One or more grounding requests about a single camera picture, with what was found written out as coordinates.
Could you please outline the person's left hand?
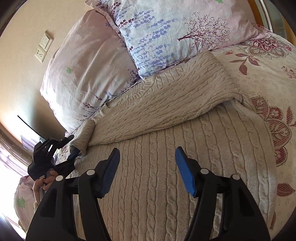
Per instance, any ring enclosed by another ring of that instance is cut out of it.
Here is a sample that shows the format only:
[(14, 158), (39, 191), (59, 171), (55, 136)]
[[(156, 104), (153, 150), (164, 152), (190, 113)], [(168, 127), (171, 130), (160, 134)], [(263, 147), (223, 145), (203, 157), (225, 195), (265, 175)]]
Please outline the person's left hand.
[(43, 189), (44, 191), (47, 191), (50, 188), (51, 184), (55, 181), (57, 176), (58, 173), (56, 171), (50, 171), (49, 177), (40, 177), (34, 182), (33, 192), (37, 204), (40, 204), (41, 202), (40, 190)]

